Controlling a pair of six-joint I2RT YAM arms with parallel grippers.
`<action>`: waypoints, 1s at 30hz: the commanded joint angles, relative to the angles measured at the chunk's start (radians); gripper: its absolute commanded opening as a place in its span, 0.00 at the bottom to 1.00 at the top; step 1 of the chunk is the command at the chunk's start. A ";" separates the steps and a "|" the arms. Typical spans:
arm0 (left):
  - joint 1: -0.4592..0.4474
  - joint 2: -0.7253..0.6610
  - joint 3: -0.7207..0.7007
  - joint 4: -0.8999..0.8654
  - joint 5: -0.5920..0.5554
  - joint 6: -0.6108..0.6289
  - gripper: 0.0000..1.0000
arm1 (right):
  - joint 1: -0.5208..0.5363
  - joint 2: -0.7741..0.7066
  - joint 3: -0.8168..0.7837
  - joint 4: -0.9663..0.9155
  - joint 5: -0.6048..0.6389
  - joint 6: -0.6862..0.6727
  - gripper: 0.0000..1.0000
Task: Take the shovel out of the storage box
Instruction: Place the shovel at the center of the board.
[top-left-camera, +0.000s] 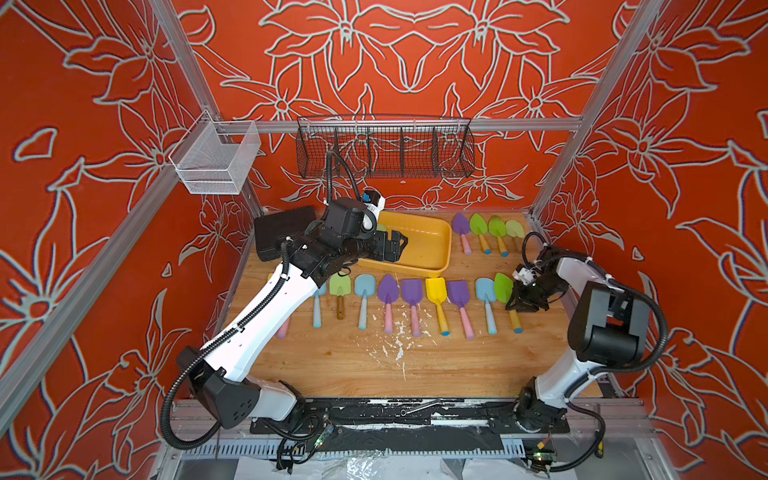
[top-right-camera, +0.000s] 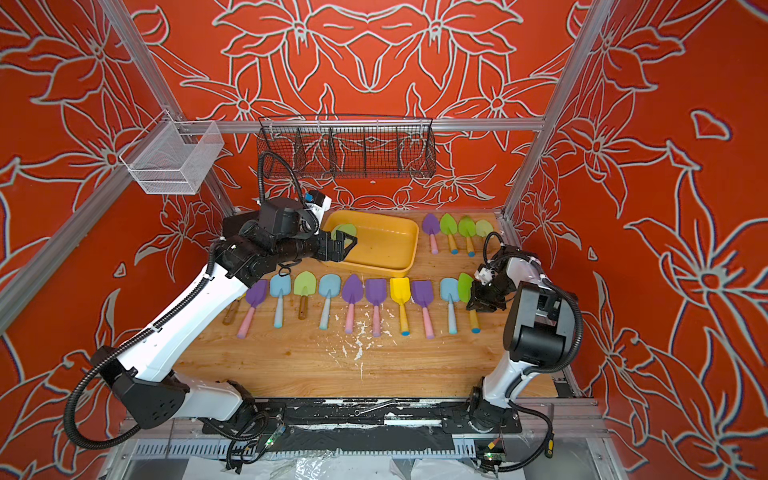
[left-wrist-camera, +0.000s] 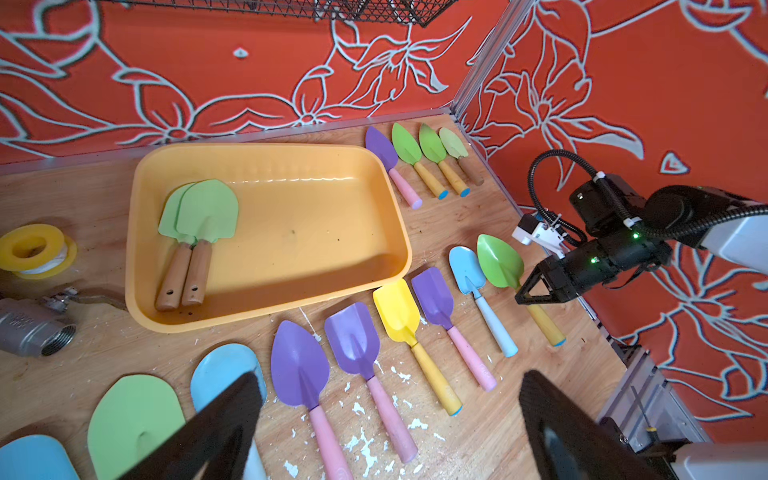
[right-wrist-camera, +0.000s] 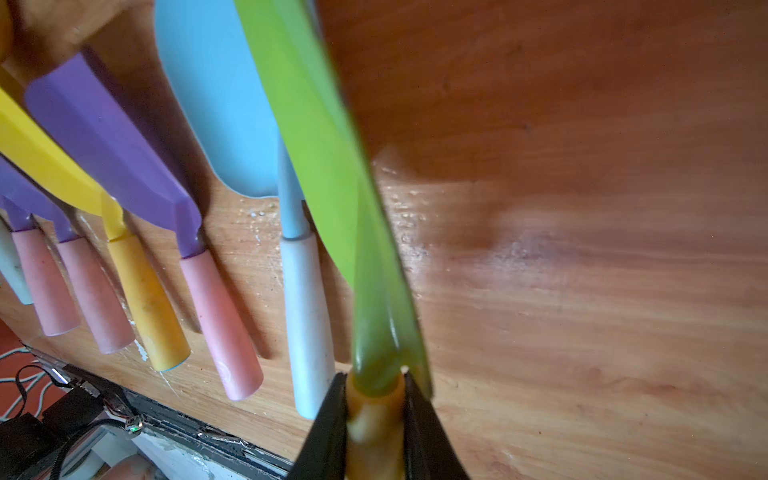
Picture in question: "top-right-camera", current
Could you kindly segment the green shovel yellow handle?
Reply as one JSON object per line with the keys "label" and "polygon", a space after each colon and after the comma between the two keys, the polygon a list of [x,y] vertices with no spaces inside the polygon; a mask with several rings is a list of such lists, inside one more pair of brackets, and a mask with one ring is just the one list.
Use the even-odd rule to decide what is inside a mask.
{"label": "green shovel yellow handle", "polygon": [[448,240],[451,253],[456,255],[458,253],[458,246],[455,240],[455,234],[458,231],[458,227],[455,218],[450,213],[443,214],[439,221],[439,228]]}
{"label": "green shovel yellow handle", "polygon": [[465,304],[465,308],[468,312],[470,329],[473,333],[477,334],[481,332],[481,327],[480,327],[479,319],[477,316],[477,312],[470,308],[470,303],[472,299],[472,283],[473,283],[473,278],[469,274],[462,272],[459,275],[459,278],[458,278],[459,298]]}
{"label": "green shovel yellow handle", "polygon": [[459,220],[458,232],[465,239],[467,255],[469,257],[474,257],[475,248],[473,238],[476,235],[475,221],[469,215],[464,215]]}

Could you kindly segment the light blue shovel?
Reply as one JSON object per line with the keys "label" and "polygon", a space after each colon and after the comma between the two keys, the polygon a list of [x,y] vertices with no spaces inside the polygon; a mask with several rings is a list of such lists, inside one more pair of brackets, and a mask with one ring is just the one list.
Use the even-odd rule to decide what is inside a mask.
{"label": "light blue shovel", "polygon": [[448,331],[450,335],[458,333],[455,304],[460,300],[458,292],[458,280],[456,278],[443,278],[440,281],[440,296],[447,303]]}
{"label": "light blue shovel", "polygon": [[330,307],[332,299],[341,291],[341,278],[337,274],[326,274],[319,282],[319,293],[324,297],[323,310],[319,322],[321,330],[327,330],[329,325]]}
{"label": "light blue shovel", "polygon": [[273,325],[275,328],[283,326],[284,297],[291,293],[292,281],[290,275],[275,275],[270,280],[270,296],[276,300]]}

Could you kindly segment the purple pointed shovel pink handle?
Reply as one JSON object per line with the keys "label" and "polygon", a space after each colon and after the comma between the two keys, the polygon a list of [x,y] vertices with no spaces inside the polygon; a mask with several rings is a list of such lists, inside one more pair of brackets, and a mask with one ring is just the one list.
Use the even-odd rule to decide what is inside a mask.
{"label": "purple pointed shovel pink handle", "polygon": [[347,316],[345,320],[345,332],[352,334],[355,323],[355,305],[362,300],[364,287],[360,277],[356,274],[350,275],[344,283],[342,298],[347,303]]}

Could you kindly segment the purple square shovel pink handle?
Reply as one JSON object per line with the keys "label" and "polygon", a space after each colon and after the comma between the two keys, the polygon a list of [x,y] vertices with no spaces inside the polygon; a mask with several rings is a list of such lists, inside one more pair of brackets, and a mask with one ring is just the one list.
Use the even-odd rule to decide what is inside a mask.
{"label": "purple square shovel pink handle", "polygon": [[432,340],[435,338],[429,313],[429,306],[434,300],[432,282],[430,280],[414,280],[411,282],[411,290],[414,302],[421,307],[426,338]]}

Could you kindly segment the pale green shovel wooden handle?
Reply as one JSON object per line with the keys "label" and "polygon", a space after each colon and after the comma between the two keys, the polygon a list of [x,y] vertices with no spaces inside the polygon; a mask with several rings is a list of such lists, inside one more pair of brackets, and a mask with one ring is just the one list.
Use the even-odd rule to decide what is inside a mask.
{"label": "pale green shovel wooden handle", "polygon": [[494,226],[488,220],[481,219],[475,222],[476,235],[482,239],[485,239],[489,234],[494,231]]}

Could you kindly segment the purple scoop shovel pink handle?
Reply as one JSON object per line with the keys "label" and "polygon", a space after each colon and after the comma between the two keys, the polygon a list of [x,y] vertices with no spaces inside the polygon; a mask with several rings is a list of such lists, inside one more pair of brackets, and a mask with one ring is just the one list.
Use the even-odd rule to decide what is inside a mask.
{"label": "purple scoop shovel pink handle", "polygon": [[265,279],[257,281],[252,287],[248,289],[245,295],[245,300],[249,304],[249,309],[238,329],[237,338],[245,339],[249,329],[251,327],[253,318],[255,316],[256,308],[262,304],[267,296],[268,282]]}

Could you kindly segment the yellow shovel purple handle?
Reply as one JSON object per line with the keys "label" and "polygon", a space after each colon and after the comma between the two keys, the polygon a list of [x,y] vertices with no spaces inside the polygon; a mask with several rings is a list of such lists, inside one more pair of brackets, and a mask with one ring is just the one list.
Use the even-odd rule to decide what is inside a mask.
{"label": "yellow shovel purple handle", "polygon": [[222,320],[223,325],[228,326],[234,323],[242,300],[243,300],[243,296],[240,296],[226,308],[226,311]]}

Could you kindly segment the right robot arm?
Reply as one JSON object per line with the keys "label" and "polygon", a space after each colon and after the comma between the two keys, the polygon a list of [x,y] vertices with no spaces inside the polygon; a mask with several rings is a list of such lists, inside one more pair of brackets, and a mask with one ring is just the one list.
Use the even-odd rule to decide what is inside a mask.
{"label": "right robot arm", "polygon": [[473,388],[467,421],[476,430],[495,433],[499,440],[507,422],[519,414],[536,417],[546,425],[541,443],[520,461],[506,464],[490,458],[493,443],[473,461],[476,470],[498,475],[522,470],[542,455],[553,456],[553,420],[518,404],[517,398],[537,376],[561,371],[573,362],[583,342],[584,319],[577,298],[551,280],[535,254],[500,242],[499,250],[489,256],[494,237],[501,234],[492,231],[485,236],[483,262],[474,274],[467,310],[508,311],[504,355],[492,373]]}

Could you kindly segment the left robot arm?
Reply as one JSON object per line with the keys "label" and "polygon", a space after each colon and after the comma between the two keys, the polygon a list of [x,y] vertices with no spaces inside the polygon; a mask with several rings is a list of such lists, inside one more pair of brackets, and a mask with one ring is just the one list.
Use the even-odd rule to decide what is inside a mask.
{"label": "left robot arm", "polygon": [[[173,372],[175,363],[220,312],[264,275],[305,258],[342,262],[358,242],[351,234],[322,230],[330,200],[317,190],[299,191],[296,199],[261,195],[259,205],[258,211],[239,215],[237,234],[212,243],[200,274],[160,315],[118,347],[102,347],[91,357],[91,368],[70,393],[62,418],[75,446],[110,449],[175,417],[198,418],[227,436],[223,424],[255,414],[250,395],[238,383],[181,380]],[[135,422],[108,440],[86,437],[76,422],[80,398],[96,379]]]}

